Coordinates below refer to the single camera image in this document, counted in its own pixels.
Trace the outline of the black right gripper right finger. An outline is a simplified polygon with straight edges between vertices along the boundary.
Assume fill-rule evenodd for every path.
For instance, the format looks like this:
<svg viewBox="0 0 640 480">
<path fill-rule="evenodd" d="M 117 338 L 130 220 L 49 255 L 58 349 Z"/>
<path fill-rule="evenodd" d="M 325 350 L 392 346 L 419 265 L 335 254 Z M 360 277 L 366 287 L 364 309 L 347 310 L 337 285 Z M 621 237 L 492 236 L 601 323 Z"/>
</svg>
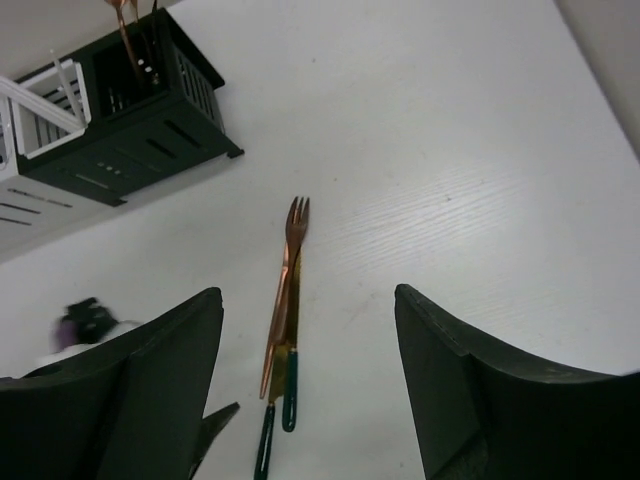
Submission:
<svg viewBox="0 0 640 480">
<path fill-rule="evenodd" d="M 395 291 L 399 350 L 429 479 L 635 479 L 639 377 L 571 367 Z"/>
</svg>

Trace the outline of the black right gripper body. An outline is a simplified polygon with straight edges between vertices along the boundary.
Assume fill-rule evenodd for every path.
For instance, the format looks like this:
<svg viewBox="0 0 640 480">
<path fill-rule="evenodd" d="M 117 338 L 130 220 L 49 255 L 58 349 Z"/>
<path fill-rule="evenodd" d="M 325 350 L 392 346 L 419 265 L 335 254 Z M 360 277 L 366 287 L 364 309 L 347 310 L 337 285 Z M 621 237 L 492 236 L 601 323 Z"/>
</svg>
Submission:
<svg viewBox="0 0 640 480">
<path fill-rule="evenodd" d="M 239 403 L 234 402 L 208 415 L 201 421 L 195 452 L 188 474 L 189 480 L 195 477 L 214 440 L 239 410 Z"/>
</svg>

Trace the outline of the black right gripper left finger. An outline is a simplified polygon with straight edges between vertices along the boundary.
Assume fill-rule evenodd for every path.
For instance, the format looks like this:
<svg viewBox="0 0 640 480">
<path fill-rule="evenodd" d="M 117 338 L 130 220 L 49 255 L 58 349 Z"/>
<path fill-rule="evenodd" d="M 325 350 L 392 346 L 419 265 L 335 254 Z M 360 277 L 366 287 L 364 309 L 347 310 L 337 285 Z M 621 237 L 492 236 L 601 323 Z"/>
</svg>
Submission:
<svg viewBox="0 0 640 480">
<path fill-rule="evenodd" d="M 1 381 L 4 479 L 187 479 L 219 349 L 217 288 Z"/>
</svg>

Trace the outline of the gold knife green handle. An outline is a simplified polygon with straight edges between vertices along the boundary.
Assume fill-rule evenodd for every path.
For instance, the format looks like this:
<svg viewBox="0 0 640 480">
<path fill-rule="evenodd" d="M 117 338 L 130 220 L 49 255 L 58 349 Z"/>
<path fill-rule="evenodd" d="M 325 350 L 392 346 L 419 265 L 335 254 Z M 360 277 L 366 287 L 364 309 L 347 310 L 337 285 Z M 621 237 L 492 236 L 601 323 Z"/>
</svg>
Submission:
<svg viewBox="0 0 640 480">
<path fill-rule="evenodd" d="M 254 468 L 253 478 L 255 480 L 265 480 L 268 478 L 273 433 L 276 426 L 276 403 L 279 398 L 283 400 L 287 371 L 286 361 L 287 347 L 286 345 L 280 345 L 275 350 L 275 358 L 271 371 L 268 403 L 263 418 L 260 443 Z"/>
</svg>

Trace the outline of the small copper fork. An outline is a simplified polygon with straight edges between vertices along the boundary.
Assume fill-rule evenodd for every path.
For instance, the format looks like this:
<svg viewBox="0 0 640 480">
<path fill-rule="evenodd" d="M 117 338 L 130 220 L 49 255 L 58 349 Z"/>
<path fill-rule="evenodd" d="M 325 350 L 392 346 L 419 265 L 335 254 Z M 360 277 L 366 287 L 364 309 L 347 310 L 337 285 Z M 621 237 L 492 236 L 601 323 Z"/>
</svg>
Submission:
<svg viewBox="0 0 640 480">
<path fill-rule="evenodd" d="M 285 240 L 289 245 L 289 252 L 291 255 L 291 270 L 289 275 L 289 290 L 288 290 L 288 303 L 290 284 L 293 278 L 293 271 L 296 258 L 300 252 L 302 243 L 304 241 L 306 231 L 309 224 L 310 217 L 310 199 L 308 197 L 295 197 L 291 204 L 287 221 L 285 225 Z"/>
</svg>

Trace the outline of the white chopstick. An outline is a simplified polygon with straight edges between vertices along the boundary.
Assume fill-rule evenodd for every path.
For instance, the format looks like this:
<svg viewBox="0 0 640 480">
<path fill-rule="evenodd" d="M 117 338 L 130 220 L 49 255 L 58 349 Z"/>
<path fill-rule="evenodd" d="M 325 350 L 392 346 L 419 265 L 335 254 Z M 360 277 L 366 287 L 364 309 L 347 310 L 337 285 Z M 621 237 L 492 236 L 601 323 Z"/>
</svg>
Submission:
<svg viewBox="0 0 640 480">
<path fill-rule="evenodd" d="M 61 83 L 61 86 L 63 87 L 63 90 L 66 94 L 66 97 L 69 101 L 69 104 L 72 108 L 72 111 L 74 113 L 74 116 L 76 117 L 76 119 L 83 124 L 84 123 L 84 115 L 83 112 L 81 110 L 80 104 L 76 98 L 76 95 L 74 93 L 74 90 L 68 80 L 68 78 L 65 75 L 65 71 L 61 65 L 60 60 L 57 58 L 57 55 L 55 53 L 55 51 L 53 49 L 50 50 L 50 56 L 52 59 L 52 63 L 57 71 L 57 74 L 59 76 L 59 80 Z"/>
<path fill-rule="evenodd" d="M 50 123 L 67 132 L 75 132 L 82 129 L 82 124 L 75 116 L 48 100 L 23 88 L 11 79 L 2 76 L 0 78 L 1 93 L 20 106 L 43 117 Z"/>
</svg>

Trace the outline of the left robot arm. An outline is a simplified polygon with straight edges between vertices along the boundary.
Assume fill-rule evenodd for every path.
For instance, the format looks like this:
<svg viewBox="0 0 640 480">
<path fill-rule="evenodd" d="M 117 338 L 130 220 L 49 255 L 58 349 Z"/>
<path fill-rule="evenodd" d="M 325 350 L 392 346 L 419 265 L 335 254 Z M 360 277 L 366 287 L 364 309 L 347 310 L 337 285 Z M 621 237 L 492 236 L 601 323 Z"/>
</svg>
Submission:
<svg viewBox="0 0 640 480">
<path fill-rule="evenodd" d="M 141 325 L 142 322 L 118 320 L 95 297 L 68 305 L 53 332 L 56 351 L 39 358 L 36 367 L 43 368 L 83 353 Z"/>
</svg>

